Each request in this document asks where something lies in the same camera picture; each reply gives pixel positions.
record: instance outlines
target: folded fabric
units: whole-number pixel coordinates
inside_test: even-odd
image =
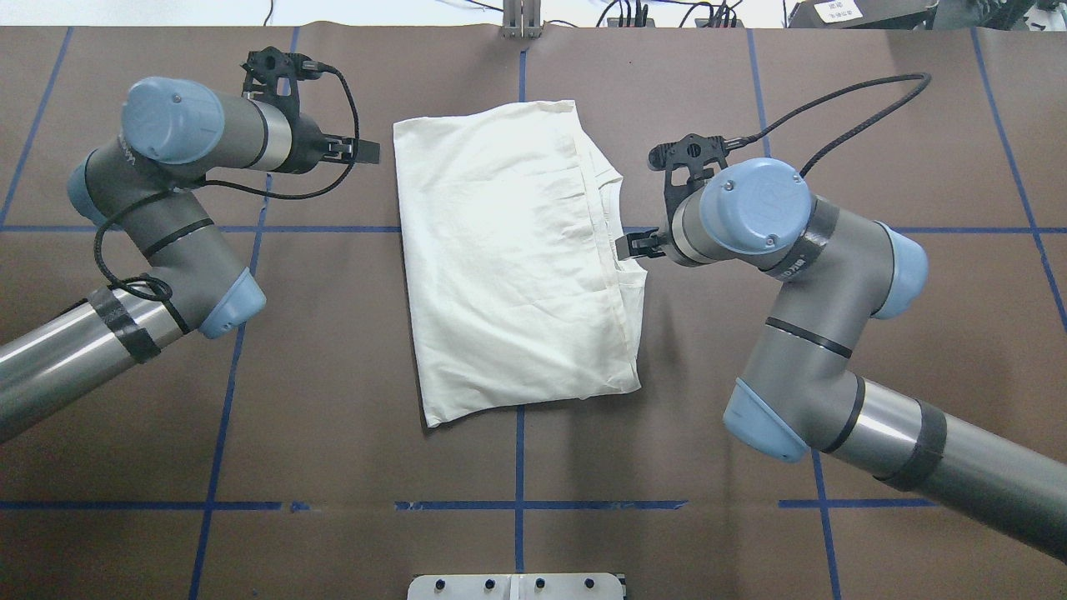
[[[573,100],[394,126],[426,423],[640,388],[646,272]]]

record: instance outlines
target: light blue cap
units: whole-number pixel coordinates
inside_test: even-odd
[[[796,169],[774,158],[728,167],[707,181],[700,219],[707,233],[738,254],[790,246],[811,216],[811,191]]]
[[[926,285],[929,260],[922,246],[877,222],[889,234],[893,247],[893,282],[889,285],[886,302],[873,316],[876,319],[891,319],[907,311],[911,301],[919,297]]]
[[[89,184],[85,183],[85,164],[89,163],[89,156],[75,167],[74,173],[67,178],[67,198],[79,215],[89,219],[94,225],[99,227],[107,220],[93,202],[93,196],[89,194]]]
[[[737,380],[722,423],[753,448],[785,462],[797,462],[808,444],[747,383]]]
[[[187,79],[146,77],[123,105],[123,136],[153,160],[185,164],[204,158],[222,139],[219,96]]]
[[[208,340],[214,340],[230,329],[251,319],[267,305],[267,297],[249,269],[241,271],[234,285],[211,309],[211,314],[200,326],[200,332]]]

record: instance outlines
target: white cloth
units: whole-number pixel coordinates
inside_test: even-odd
[[[573,100],[394,126],[426,423],[640,388],[646,272]]]

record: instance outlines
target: black strap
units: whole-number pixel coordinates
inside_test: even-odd
[[[123,306],[110,289],[101,287],[90,294],[86,300],[134,361],[144,364],[159,356],[159,346],[152,335],[137,325],[126,311],[126,306]]]
[[[186,237],[187,235],[195,232],[196,230],[203,230],[208,225],[213,225],[214,221],[211,219],[201,219],[195,223],[189,223],[188,225],[181,227],[180,230],[172,233],[171,235],[164,237],[163,239],[157,241],[156,243],[145,248],[141,254],[144,254],[145,258],[152,258],[160,250],[166,248],[168,246],[174,243],[178,239]]]
[[[830,454],[833,451],[841,447],[841,444],[845,443],[848,436],[851,435],[853,429],[856,428],[856,422],[860,420],[860,411],[863,410],[863,398],[866,397],[866,381],[860,376],[856,376],[856,400],[853,402],[853,412],[848,415],[848,421],[845,422],[845,428],[841,430],[837,440],[830,443],[830,445],[823,448],[823,452]]]
[[[949,423],[941,409],[922,400],[915,401],[919,402],[922,425],[911,456],[896,473],[886,478],[875,477],[902,492],[918,488],[934,473],[944,455],[944,442],[949,437]]]
[[[803,233],[793,242],[793,248],[784,258],[763,272],[778,281],[789,281],[814,265],[823,249],[830,242],[840,215],[840,208],[816,198]]]
[[[767,317],[767,325],[775,329],[780,329],[785,333],[796,335],[801,340],[807,340],[816,346],[822,346],[834,354],[840,354],[846,359],[853,358],[851,348],[842,346],[829,337],[823,337],[822,335],[808,331],[802,327],[797,327],[791,322],[783,321],[782,319],[776,319],[775,317]]]

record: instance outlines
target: white label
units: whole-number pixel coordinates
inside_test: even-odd
[[[815,11],[822,17],[823,22],[841,22],[863,18],[863,13],[856,5],[855,0],[833,0],[815,4]]]

